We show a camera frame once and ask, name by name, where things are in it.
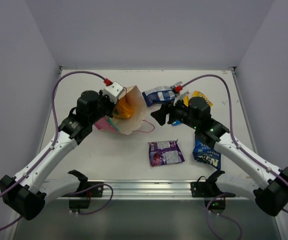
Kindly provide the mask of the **orange yellow snack packet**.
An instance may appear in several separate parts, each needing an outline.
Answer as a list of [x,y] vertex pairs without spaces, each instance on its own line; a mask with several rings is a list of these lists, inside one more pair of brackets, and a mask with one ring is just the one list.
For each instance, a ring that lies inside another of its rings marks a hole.
[[113,117],[116,119],[128,119],[134,113],[134,109],[127,101],[126,97],[122,97],[118,100],[117,105],[113,112]]

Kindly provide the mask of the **dark blue snack packet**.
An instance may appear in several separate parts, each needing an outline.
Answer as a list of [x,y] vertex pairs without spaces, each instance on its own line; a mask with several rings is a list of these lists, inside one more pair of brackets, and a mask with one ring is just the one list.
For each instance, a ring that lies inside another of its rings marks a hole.
[[176,96],[169,86],[158,86],[142,92],[147,107],[165,104],[175,100]]

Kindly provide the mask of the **pink beige paper bag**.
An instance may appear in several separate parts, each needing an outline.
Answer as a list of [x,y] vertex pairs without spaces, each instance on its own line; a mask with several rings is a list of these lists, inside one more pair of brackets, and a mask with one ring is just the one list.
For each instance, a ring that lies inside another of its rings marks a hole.
[[133,132],[150,133],[155,126],[145,120],[147,105],[139,88],[130,86],[119,97],[113,117],[104,117],[95,123],[100,131],[129,135]]

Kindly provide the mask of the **purple snack packet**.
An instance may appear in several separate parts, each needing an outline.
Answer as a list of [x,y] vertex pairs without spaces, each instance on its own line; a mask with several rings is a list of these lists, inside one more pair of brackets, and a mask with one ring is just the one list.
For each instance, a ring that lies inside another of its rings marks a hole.
[[149,163],[151,167],[181,164],[185,162],[177,140],[149,142]]

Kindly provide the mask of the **dark blue chips bag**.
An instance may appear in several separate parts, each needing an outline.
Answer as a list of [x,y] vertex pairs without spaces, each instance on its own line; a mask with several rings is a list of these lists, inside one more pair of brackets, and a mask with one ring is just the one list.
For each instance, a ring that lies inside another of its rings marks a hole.
[[195,147],[192,154],[196,162],[208,164],[217,170],[221,170],[222,155],[214,149],[211,149],[207,145],[201,143],[196,134]]

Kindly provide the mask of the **teal snack packet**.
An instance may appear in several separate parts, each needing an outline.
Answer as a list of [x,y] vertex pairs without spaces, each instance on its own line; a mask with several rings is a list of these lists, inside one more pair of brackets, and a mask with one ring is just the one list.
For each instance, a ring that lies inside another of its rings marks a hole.
[[114,123],[113,118],[107,118],[107,122],[111,125],[112,128],[114,128],[117,132],[120,132],[119,128],[117,125]]

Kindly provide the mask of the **blue M&M snack packet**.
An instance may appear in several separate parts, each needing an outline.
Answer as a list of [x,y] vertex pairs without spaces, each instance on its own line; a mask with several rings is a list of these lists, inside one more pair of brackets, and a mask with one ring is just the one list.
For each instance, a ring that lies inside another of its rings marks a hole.
[[171,125],[173,126],[173,127],[175,127],[175,126],[178,126],[178,125],[180,125],[181,124],[181,122],[179,121],[179,120],[176,120],[176,121],[174,121]]

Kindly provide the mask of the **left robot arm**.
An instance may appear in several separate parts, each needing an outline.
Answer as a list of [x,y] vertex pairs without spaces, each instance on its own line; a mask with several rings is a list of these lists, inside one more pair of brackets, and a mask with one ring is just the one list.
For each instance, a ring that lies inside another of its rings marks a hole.
[[96,122],[112,116],[118,99],[119,93],[108,90],[84,91],[76,107],[57,127],[49,144],[15,176],[5,175],[0,180],[3,202],[29,221],[58,197],[80,197],[90,192],[88,178],[76,170],[69,171],[60,180],[45,180],[60,161],[92,132]]

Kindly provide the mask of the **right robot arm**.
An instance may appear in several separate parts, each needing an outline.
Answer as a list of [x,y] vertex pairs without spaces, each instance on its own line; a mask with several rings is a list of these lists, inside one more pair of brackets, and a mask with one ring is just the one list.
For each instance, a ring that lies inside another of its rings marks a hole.
[[288,167],[264,160],[238,141],[231,130],[212,118],[211,108],[202,97],[162,104],[152,112],[159,125],[179,121],[194,129],[201,143],[223,154],[247,173],[258,188],[253,191],[257,206],[270,216],[277,216],[288,203]]

